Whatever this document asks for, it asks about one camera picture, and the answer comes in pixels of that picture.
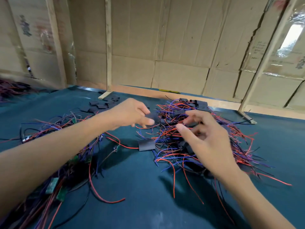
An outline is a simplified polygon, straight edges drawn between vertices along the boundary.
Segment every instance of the teal work surface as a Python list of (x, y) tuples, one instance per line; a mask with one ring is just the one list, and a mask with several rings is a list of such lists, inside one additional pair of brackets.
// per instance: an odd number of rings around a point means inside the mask
[[(64, 89), (23, 102), (11, 104), (0, 111), (0, 138), (18, 137), (21, 123), (33, 119), (48, 121), (54, 116), (97, 100), (100, 94), (78, 88)], [(150, 110), (166, 100), (116, 93), (121, 99), (133, 97), (143, 101)], [(233, 111), (218, 112), (232, 121), (241, 121)], [(254, 135), (255, 154), (268, 160), (273, 169), (262, 168), (276, 178), (291, 183), (286, 186), (269, 178), (252, 178), (259, 191), (297, 228), (303, 228), (305, 202), (305, 121), (250, 114), (257, 125), (239, 125), (246, 135)], [(121, 127), (112, 131), (121, 143), (137, 147), (136, 128)], [(18, 141), (0, 144), (0, 150), (18, 145)], [(114, 144), (102, 141), (99, 156), (105, 157)], [(236, 228), (223, 210), (215, 192), (214, 181), (188, 174), (189, 181), (200, 195), (204, 205), (189, 187), (182, 171), (176, 174), (175, 199), (173, 198), (173, 171), (161, 163), (157, 167), (152, 151), (139, 152), (120, 147), (102, 166), (102, 175), (93, 178), (100, 196), (109, 201), (126, 198), (117, 204), (106, 204), (90, 193), (87, 204), (71, 221), (60, 228)], [(249, 228), (240, 208), (221, 186), (224, 206), (238, 228)], [(88, 185), (69, 193), (54, 220), (56, 225), (80, 208), (87, 197)]]

